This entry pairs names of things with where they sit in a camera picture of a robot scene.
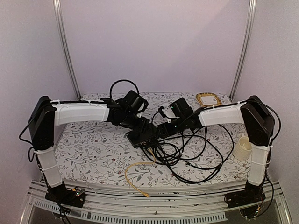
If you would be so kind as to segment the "black network switch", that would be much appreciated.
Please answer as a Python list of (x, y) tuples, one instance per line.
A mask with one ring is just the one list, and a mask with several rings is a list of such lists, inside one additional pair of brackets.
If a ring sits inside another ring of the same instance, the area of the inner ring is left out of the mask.
[(130, 131), (127, 133), (127, 138), (134, 148), (143, 148), (153, 144), (158, 139), (158, 136), (152, 131), (145, 131), (141, 133)]

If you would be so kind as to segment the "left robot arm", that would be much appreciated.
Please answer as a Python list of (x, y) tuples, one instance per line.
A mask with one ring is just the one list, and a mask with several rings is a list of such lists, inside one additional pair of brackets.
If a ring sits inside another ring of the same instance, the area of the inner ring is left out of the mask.
[(148, 139), (146, 135), (153, 127), (147, 118), (141, 116), (148, 105), (148, 101), (140, 96), (138, 90), (129, 91), (124, 98), (116, 101), (112, 97), (102, 98), (99, 101), (60, 101), (42, 96), (18, 138), (31, 145), (52, 196), (60, 203), (64, 203), (70, 196), (54, 155), (55, 131), (69, 123), (110, 122), (115, 126), (130, 128), (128, 137), (132, 144), (138, 145)]

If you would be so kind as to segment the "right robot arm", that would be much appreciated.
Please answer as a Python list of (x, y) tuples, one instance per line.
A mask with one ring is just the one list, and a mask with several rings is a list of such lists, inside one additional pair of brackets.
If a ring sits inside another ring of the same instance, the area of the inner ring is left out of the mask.
[(258, 96), (228, 105), (200, 107), (184, 114), (188, 106), (184, 98), (170, 105), (173, 116), (159, 124), (156, 135), (162, 139), (173, 136), (186, 129), (223, 124), (242, 124), (252, 148), (250, 171), (242, 200), (252, 203), (260, 195), (260, 188), (266, 178), (266, 169), (271, 161), (271, 149), (277, 135), (273, 133), (275, 120), (280, 119), (276, 112), (264, 104)]

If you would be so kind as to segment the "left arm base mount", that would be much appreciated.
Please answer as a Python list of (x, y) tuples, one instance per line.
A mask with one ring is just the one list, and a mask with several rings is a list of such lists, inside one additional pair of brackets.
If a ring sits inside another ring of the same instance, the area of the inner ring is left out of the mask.
[(45, 199), (56, 202), (59, 205), (63, 204), (83, 208), (85, 197), (85, 190), (79, 187), (59, 190), (50, 188), (46, 193)]

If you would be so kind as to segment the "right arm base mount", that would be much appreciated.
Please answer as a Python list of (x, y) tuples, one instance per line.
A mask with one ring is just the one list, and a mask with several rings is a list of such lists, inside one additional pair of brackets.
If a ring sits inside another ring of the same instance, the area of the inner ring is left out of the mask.
[(224, 201), (229, 208), (244, 206), (251, 203), (257, 203), (265, 199), (266, 196), (262, 186), (255, 186), (248, 182), (245, 184), (244, 190), (227, 193), (224, 196)]

